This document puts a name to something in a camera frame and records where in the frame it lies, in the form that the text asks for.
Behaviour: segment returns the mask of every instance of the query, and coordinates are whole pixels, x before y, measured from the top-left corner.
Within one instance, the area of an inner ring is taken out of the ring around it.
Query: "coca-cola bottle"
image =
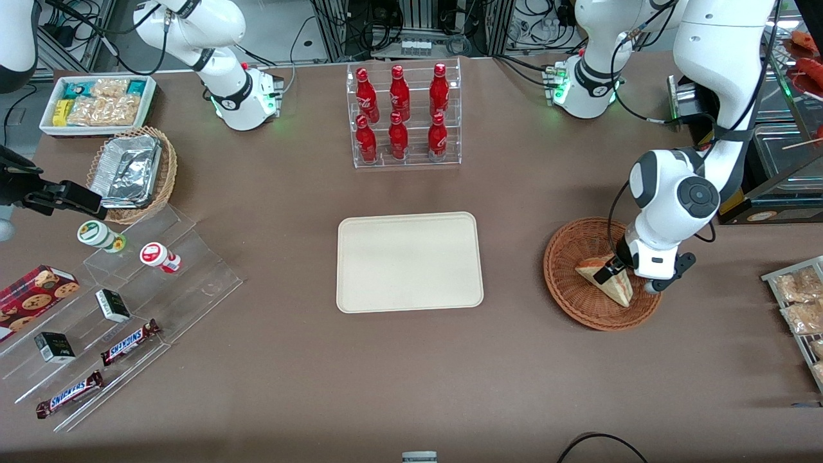
[[[392,126],[388,128],[388,138],[392,142],[392,156],[404,161],[409,151],[409,133],[399,111],[392,113]]]
[[[446,81],[446,65],[443,63],[435,64],[435,78],[429,87],[429,101],[432,117],[438,111],[445,114],[449,108],[449,82]]]
[[[392,98],[392,111],[400,113],[403,121],[412,116],[412,101],[409,97],[409,84],[403,78],[403,66],[392,66],[392,86],[388,89]]]
[[[360,157],[366,164],[374,164],[377,162],[377,138],[374,137],[374,131],[369,127],[369,120],[364,115],[357,115],[355,122],[357,123],[355,138]]]
[[[446,158],[446,137],[449,135],[443,125],[443,113],[438,112],[431,118],[429,127],[429,160],[440,162]]]
[[[357,105],[369,122],[377,124],[380,120],[380,111],[377,109],[377,92],[369,82],[369,73],[363,68],[358,68],[355,72],[357,76]]]

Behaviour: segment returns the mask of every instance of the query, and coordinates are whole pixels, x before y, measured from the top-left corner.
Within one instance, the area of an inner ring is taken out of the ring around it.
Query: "small bottle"
[[[437,113],[431,118],[429,127],[429,160],[440,162],[446,158],[446,137],[449,135],[443,125],[443,113]]]
[[[403,122],[412,116],[412,100],[409,96],[409,84],[403,77],[403,66],[392,66],[392,86],[388,89],[392,98],[392,111],[400,113]]]
[[[180,270],[180,256],[160,243],[149,243],[140,251],[140,261],[149,267],[158,267],[167,274]]]
[[[377,138],[374,137],[374,131],[369,127],[369,121],[364,115],[357,115],[355,123],[357,124],[355,138],[360,157],[366,164],[374,164],[377,162]]]
[[[126,237],[111,231],[103,222],[89,220],[77,229],[77,240],[84,245],[100,248],[106,252],[120,252],[126,247]]]
[[[449,108],[449,82],[446,81],[446,65],[435,64],[435,78],[429,87],[429,101],[431,116],[438,112],[444,113]]]
[[[369,82],[369,73],[363,68],[355,72],[357,76],[357,105],[360,112],[369,118],[369,122],[377,124],[380,120],[380,111],[377,109],[377,92]]]
[[[388,137],[392,142],[392,157],[405,161],[409,152],[409,133],[398,111],[392,113],[392,126],[388,128]]]

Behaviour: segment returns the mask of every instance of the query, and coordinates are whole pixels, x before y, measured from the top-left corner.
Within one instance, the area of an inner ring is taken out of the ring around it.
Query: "wicker basket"
[[[611,254],[606,224],[602,217],[581,218],[555,232],[543,256],[543,277],[557,304],[570,317],[595,330],[628,330],[654,313],[661,295],[648,294],[643,289],[644,280],[628,270],[635,294],[629,306],[623,307],[574,270],[581,260]],[[623,224],[611,222],[612,237],[624,231]]]
[[[160,165],[157,168],[157,180],[154,186],[154,199],[142,209],[109,209],[105,216],[105,220],[109,222],[131,225],[141,218],[153,216],[168,203],[171,191],[174,189],[174,177],[177,175],[177,154],[174,152],[174,147],[169,143],[169,139],[160,130],[152,127],[141,127],[118,133],[113,138],[136,137],[139,135],[151,135],[163,142],[163,151],[160,154]],[[91,187],[91,181],[95,178],[97,163],[100,162],[104,147],[105,145],[97,150],[97,156],[91,163],[91,169],[86,176],[87,188]]]

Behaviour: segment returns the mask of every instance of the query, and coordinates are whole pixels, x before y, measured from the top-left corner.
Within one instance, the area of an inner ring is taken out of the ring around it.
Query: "clear acrylic display stand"
[[[31,409],[32,419],[39,402],[100,370],[105,383],[102,390],[64,405],[46,419],[54,423],[55,432],[70,431],[242,283],[193,227],[194,222],[171,206],[131,225],[123,231],[126,249],[117,254],[96,251],[72,272],[81,284],[77,293],[0,346],[3,387],[15,403]],[[151,241],[179,255],[180,270],[166,274],[143,265],[138,253]],[[95,298],[101,288],[123,297],[132,314],[129,321],[118,324],[103,317]],[[162,331],[104,367],[100,354],[152,318]],[[40,331],[65,334],[77,357],[66,364],[44,362],[33,340]]]
[[[446,65],[446,80],[449,81],[449,107],[445,116],[445,127],[449,131],[446,138],[446,156],[443,161],[432,162],[429,159],[429,127],[431,127],[431,113],[429,110],[429,86],[435,75],[435,64]],[[388,139],[388,128],[391,125],[389,116],[392,114],[391,100],[388,89],[392,86],[391,66],[386,63],[358,63],[349,64],[346,72],[346,100],[349,105],[349,129],[351,131],[351,151],[355,168],[380,168],[404,166],[444,166],[460,164],[463,159],[461,144],[461,96],[460,96],[460,61],[457,59],[441,60],[409,60],[403,61],[403,74],[411,93],[411,118],[406,121],[409,134],[409,153],[405,161],[398,161],[392,157],[391,144]],[[357,79],[355,71],[365,68],[369,72],[369,80],[377,91],[377,107],[380,110],[380,120],[372,124],[374,135],[377,138],[377,162],[366,164],[357,149],[355,138],[355,117],[360,113],[357,105]]]
[[[774,294],[774,298],[777,299],[777,303],[780,305],[780,314],[786,320],[786,323],[789,325],[789,329],[792,327],[792,322],[786,316],[786,309],[792,305],[792,302],[788,302],[783,299],[783,295],[777,289],[777,277],[780,275],[791,274],[797,272],[800,269],[805,269],[806,267],[812,267],[817,273],[817,277],[823,281],[823,270],[821,270],[821,266],[823,265],[823,256],[816,257],[814,259],[804,260],[800,264],[795,264],[790,267],[786,267],[785,269],[780,269],[776,272],[772,272],[770,274],[763,275],[760,277],[761,280],[767,282],[769,284],[769,288],[771,288],[772,293]],[[792,336],[794,340],[797,341],[797,346],[800,348],[800,352],[803,354],[803,359],[806,360],[806,365],[809,366],[809,370],[811,370],[811,365],[820,360],[814,351],[811,350],[811,343],[813,341],[817,341],[818,339],[823,339],[823,334],[794,334],[792,332]],[[815,379],[815,383],[817,384],[817,389],[823,393],[823,382],[821,382],[820,378],[817,375],[812,374],[812,377]]]

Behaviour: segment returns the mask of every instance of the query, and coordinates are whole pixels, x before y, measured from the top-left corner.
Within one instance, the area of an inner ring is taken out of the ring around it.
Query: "table surface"
[[[345,65],[299,68],[283,116],[247,133],[215,117],[195,74],[157,74],[153,125],[179,156],[171,203],[248,280],[68,434],[0,390],[0,461],[384,463],[431,449],[443,462],[528,463],[588,431],[650,461],[820,461],[823,411],[788,407],[820,396],[759,279],[819,255],[819,226],[691,240],[682,248],[698,263],[654,316],[589,330],[546,289],[546,243],[565,222],[606,215],[641,153],[689,138],[617,105],[574,119],[496,61],[462,66],[463,164],[435,171],[354,170]],[[621,96],[663,115],[676,72],[667,54],[636,54]],[[100,143],[43,136],[35,160],[46,178],[82,182]],[[624,222],[637,212],[628,196]],[[449,211],[477,218],[480,306],[337,309],[340,221]],[[77,267],[90,254],[74,236],[82,220],[17,211],[0,287],[37,264]],[[567,461],[595,455],[634,458],[588,441]]]

